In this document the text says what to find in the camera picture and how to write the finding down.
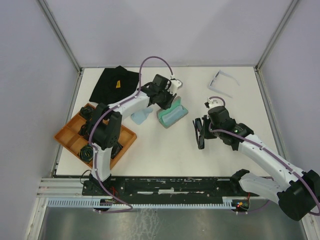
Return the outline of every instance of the metal frame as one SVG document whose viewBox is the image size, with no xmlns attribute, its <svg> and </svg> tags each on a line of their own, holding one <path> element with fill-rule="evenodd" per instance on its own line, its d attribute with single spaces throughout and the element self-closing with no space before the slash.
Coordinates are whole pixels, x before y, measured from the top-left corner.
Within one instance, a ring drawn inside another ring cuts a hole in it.
<svg viewBox="0 0 320 240">
<path fill-rule="evenodd" d="M 47 22 L 50 24 L 54 34 L 56 35 L 56 37 L 58 38 L 59 42 L 61 43 L 62 48 L 65 50 L 66 54 L 68 55 L 68 57 L 70 58 L 73 66 L 75 67 L 75 69 L 80 72 L 81 71 L 81 67 L 76 59 L 76 57 L 74 56 L 74 54 L 72 53 L 64 35 L 62 34 L 55 18 L 54 15 L 52 13 L 52 11 L 50 11 L 49 6 L 46 2 L 46 0 L 36 0 L 36 2 L 38 3 L 39 7 L 41 8 L 45 18 L 47 19 Z"/>
<path fill-rule="evenodd" d="M 267 91 L 265 82 L 263 80 L 261 71 L 257 70 L 257 68 L 254 68 L 254 73 L 255 73 L 255 77 L 256 77 L 256 80 L 259 85 L 260 93 L 261 93 L 263 104 L 264 104 L 264 107 L 266 110 L 266 115 L 267 115 L 269 123 L 270 123 L 271 131 L 273 134 L 273 138 L 275 141 L 277 151 L 281 157 L 286 159 L 287 154 L 286 154 L 286 150 L 285 150 L 285 144 L 282 141 L 282 137 L 281 137 L 280 130 L 278 127 L 278 123 L 276 121 L 274 111 L 271 106 L 270 98 L 269 98 L 268 91 Z"/>
<path fill-rule="evenodd" d="M 74 85 L 72 98 L 71 98 L 71 101 L 70 101 L 70 104 L 69 104 L 70 107 L 69 107 L 69 110 L 68 110 L 68 113 L 67 113 L 67 116 L 66 116 L 66 119 L 65 119 L 65 122 L 64 122 L 65 124 L 72 117 L 72 112 L 74 110 L 74 106 L 75 106 L 75 103 L 76 103 L 76 99 L 77 99 L 77 95 L 78 95 L 78 92 L 79 92 L 79 88 L 80 88 L 80 84 L 81 84 L 83 75 L 84 75 L 84 70 L 82 69 L 77 74 L 77 78 L 76 78 L 76 82 L 75 82 L 75 85 Z M 60 160 L 62 149 L 63 149 L 63 147 L 61 146 L 61 144 L 59 144 L 57 149 L 56 149 L 55 158 L 54 158 L 54 161 L 53 161 L 53 164 L 52 164 L 52 167 L 51 167 L 51 169 L 52 169 L 51 172 L 50 172 L 50 177 L 51 178 L 53 178 L 56 175 L 56 171 L 57 171 L 57 168 L 58 168 L 58 163 L 59 163 L 59 160 Z"/>
<path fill-rule="evenodd" d="M 265 64 L 268 56 L 270 55 L 276 42 L 278 41 L 279 37 L 281 36 L 281 33 L 284 31 L 286 25 L 288 24 L 290 18 L 294 14 L 294 12 L 297 9 L 300 2 L 301 2 L 301 0 L 292 0 L 291 1 L 289 7 L 285 11 L 285 14 L 281 19 L 278 27 L 276 28 L 276 30 L 273 33 L 272 37 L 270 38 L 268 44 L 266 45 L 266 48 L 264 49 L 257 65 L 256 65 L 256 69 L 260 70 L 263 67 L 263 65 Z"/>
<path fill-rule="evenodd" d="M 68 43 L 63 36 L 63 33 L 61 32 L 52 12 L 49 9 L 49 6 L 46 2 L 46 0 L 36 0 L 38 3 L 39 7 L 41 8 L 43 14 L 45 15 L 48 23 L 50 24 L 53 32 L 57 36 L 59 42 L 61 43 L 62 48 L 65 50 L 66 54 L 70 58 L 72 64 L 74 65 L 75 69 L 78 71 L 78 77 L 76 80 L 73 96 L 71 99 L 70 103 L 70 108 L 67 114 L 66 122 L 71 118 L 73 108 L 75 105 L 75 101 L 77 98 L 77 94 L 79 91 L 79 87 L 81 84 L 82 76 L 83 76 L 83 70 L 81 66 L 79 65 L 76 57 L 72 53 L 70 47 L 68 46 Z M 265 64 L 268 56 L 270 55 L 272 49 L 274 48 L 275 44 L 277 43 L 277 40 L 281 36 L 281 33 L 285 29 L 286 25 L 288 24 L 291 16 L 293 15 L 294 11 L 297 9 L 297 6 L 299 5 L 300 0 L 292 0 L 289 7 L 287 8 L 283 18 L 281 19 L 279 25 L 277 26 L 275 32 L 273 33 L 272 37 L 270 38 L 265 50 L 263 51 L 263 54 L 261 55 L 261 58 L 259 59 L 257 65 L 254 67 L 254 72 L 255 76 L 257 78 L 257 82 L 259 85 L 259 89 L 261 92 L 261 96 L 263 99 L 263 103 L 266 109 L 267 117 L 270 122 L 272 134 L 275 140 L 275 144 L 277 147 L 278 153 L 286 158 L 286 150 L 284 143 L 281 138 L 281 134 L 279 131 L 279 127 L 277 124 L 277 121 L 275 119 L 273 110 L 272 110 L 272 105 L 270 102 L 270 98 L 268 96 L 268 91 L 265 86 L 265 82 L 261 73 L 261 69 L 263 65 Z M 228 67 L 253 67 L 252 65 L 248 64 L 243 64 L 243 65 L 228 65 Z M 53 171 L 51 173 L 51 177 L 54 176 L 55 171 L 56 171 L 56 166 L 57 163 L 59 162 L 60 155 L 61 155 L 62 147 L 59 145 L 57 149 L 57 154 L 55 157 L 55 161 L 53 163 Z M 34 205 L 34 209 L 32 211 L 32 216 L 30 218 L 30 223 L 28 225 L 25 239 L 28 240 L 34 240 L 38 239 L 38 236 L 40 234 L 42 222 L 45 216 L 45 211 L 49 202 L 49 199 L 51 198 L 61 198 L 61 199 L 67 199 L 67 198 L 72 198 L 72 199 L 78 199 L 84 200 L 88 199 L 87 196 L 82 196 L 82 187 L 83 185 L 80 183 L 79 178 L 43 178 L 41 180 L 37 196 L 36 196 L 36 202 Z M 91 199 L 100 199 L 101 197 L 99 196 L 93 196 Z M 302 223 L 306 232 L 306 235 L 308 239 L 310 240 L 315 240 L 319 239 L 320 240 L 320 230 L 319 226 L 317 224 L 317 220 L 315 216 L 307 214 L 303 219 Z"/>
<path fill-rule="evenodd" d="M 84 69 L 104 69 L 104 68 L 115 68 L 118 65 L 108 65 L 108 66 L 85 66 L 83 67 Z M 229 64 L 229 65 L 225 65 L 225 64 L 213 64 L 213 65 L 207 65 L 207 64 L 203 64 L 203 65 L 171 65 L 171 67 L 173 68 L 192 68 L 192 67 L 255 67 L 256 64 Z M 126 65 L 126 68 L 139 68 L 140 65 Z M 166 65 L 143 65 L 143 68 L 167 68 Z"/>
</svg>

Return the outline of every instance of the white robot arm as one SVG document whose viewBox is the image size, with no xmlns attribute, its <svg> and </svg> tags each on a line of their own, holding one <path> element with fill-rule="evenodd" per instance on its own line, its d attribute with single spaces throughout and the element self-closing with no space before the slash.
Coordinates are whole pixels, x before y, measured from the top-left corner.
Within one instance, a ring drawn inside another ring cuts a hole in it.
<svg viewBox="0 0 320 240">
<path fill-rule="evenodd" d="M 235 187 L 275 202 L 288 217 L 296 221 L 318 206 L 319 175 L 313 170 L 304 172 L 273 152 L 253 130 L 243 123 L 236 123 L 225 106 L 212 98 L 208 98 L 205 103 L 209 110 L 208 115 L 202 118 L 203 123 L 200 118 L 193 122 L 198 148 L 205 147 L 204 139 L 220 138 L 234 151 L 255 161 L 273 178 L 259 177 L 242 169 L 230 178 Z"/>
<path fill-rule="evenodd" d="M 99 180 L 104 182 L 111 176 L 110 159 L 112 149 L 120 136 L 122 120 L 152 104 L 158 104 L 162 109 L 170 108 L 178 89 L 182 86 L 183 83 L 178 79 L 169 80 L 157 74 L 152 82 L 141 87 L 141 91 L 137 90 L 131 96 L 121 100 L 123 104 L 120 102 L 110 105 L 101 103 L 96 107 L 88 126 L 90 132 L 107 110 L 114 110 L 106 115 L 105 119 L 109 120 L 108 124 L 100 122 L 93 133 L 94 167 L 91 174 L 95 179 L 99 177 Z"/>
</svg>

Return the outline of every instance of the white tabletop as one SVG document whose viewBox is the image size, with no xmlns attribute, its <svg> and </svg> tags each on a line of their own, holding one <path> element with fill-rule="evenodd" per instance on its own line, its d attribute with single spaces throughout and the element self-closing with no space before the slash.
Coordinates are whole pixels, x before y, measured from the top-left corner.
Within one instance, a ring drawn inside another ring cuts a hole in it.
<svg viewBox="0 0 320 240">
<path fill-rule="evenodd" d="M 138 72 L 137 67 L 126 68 Z M 83 73 L 72 116 L 89 102 L 91 93 L 103 72 L 103 68 L 86 68 Z M 219 71 L 235 77 L 221 76 L 216 86 L 233 96 L 224 97 L 208 89 L 208 83 Z M 183 82 L 178 90 L 182 105 L 189 113 L 177 123 L 165 129 L 156 117 L 160 109 L 153 105 L 153 112 L 141 125 L 130 117 L 122 124 L 137 134 L 137 139 L 111 170 L 114 176 L 231 176 L 240 169 L 247 169 L 258 176 L 268 176 L 255 162 L 237 151 L 232 151 L 220 139 L 205 140 L 205 149 L 199 150 L 192 120 L 207 114 L 204 105 L 207 97 L 220 96 L 226 101 L 230 116 L 237 123 L 244 123 L 272 150 L 275 141 L 260 94 L 253 67 L 174 67 L 177 79 Z M 166 67 L 145 67 L 142 84 L 151 82 L 156 74 L 170 78 Z M 81 175 L 90 169 L 77 157 L 63 148 L 56 171 L 57 175 Z"/>
</svg>

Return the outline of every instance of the white wall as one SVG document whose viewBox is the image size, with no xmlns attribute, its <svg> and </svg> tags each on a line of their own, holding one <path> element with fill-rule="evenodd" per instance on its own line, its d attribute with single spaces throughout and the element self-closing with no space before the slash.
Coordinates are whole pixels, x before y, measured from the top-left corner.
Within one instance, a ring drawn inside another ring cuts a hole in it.
<svg viewBox="0 0 320 240">
<path fill-rule="evenodd" d="M 262 69 L 290 160 L 320 174 L 320 1 L 304 0 Z"/>
<path fill-rule="evenodd" d="M 47 0 L 82 67 L 256 65 L 291 0 Z M 158 61 L 148 61 L 159 66 Z"/>
<path fill-rule="evenodd" d="M 0 8 L 0 238 L 21 240 L 77 72 L 35 0 Z"/>
</svg>

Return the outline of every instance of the orange compartment tray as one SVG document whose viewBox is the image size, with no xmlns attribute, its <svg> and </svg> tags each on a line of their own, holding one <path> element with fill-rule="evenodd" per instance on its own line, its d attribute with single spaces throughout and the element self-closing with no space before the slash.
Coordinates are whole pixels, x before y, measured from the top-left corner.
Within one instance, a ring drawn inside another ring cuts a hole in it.
<svg viewBox="0 0 320 240">
<path fill-rule="evenodd" d="M 90 106 L 96 109 L 91 104 L 87 103 L 85 105 Z M 80 150 L 88 144 L 88 141 L 84 139 L 83 136 L 79 135 L 79 131 L 86 123 L 86 120 L 80 115 L 78 112 L 55 136 L 54 139 L 68 149 L 73 155 L 75 155 L 80 161 L 81 158 L 78 156 Z M 134 143 L 137 139 L 137 135 L 131 131 L 130 129 L 126 128 L 125 126 L 121 125 L 121 132 L 118 142 L 123 146 L 120 152 L 115 156 L 114 159 L 111 158 L 110 160 L 110 169 L 112 169 L 116 163 L 120 160 L 120 158 L 125 154 L 128 148 Z M 89 163 L 82 161 L 90 168 L 93 166 L 93 161 L 91 160 Z"/>
</svg>

